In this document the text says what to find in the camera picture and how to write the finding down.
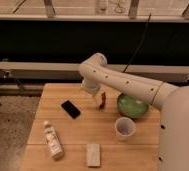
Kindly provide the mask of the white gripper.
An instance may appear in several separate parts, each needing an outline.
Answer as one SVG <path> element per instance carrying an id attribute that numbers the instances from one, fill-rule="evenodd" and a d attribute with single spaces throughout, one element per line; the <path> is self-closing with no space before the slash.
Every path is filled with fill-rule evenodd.
<path id="1" fill-rule="evenodd" d="M 82 86 L 86 92 L 92 95 L 96 107 L 100 108 L 101 97 L 99 94 L 97 94 L 100 90 L 100 84 L 89 79 L 84 79 L 82 81 Z"/>

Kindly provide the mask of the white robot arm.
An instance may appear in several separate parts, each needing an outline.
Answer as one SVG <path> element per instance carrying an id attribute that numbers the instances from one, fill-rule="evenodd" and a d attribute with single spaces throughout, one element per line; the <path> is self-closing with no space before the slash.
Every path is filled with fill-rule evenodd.
<path id="1" fill-rule="evenodd" d="M 102 84 L 152 105 L 161 113 L 157 171 L 189 171 L 189 86 L 117 72 L 95 53 L 79 65 L 85 91 L 95 95 Z"/>

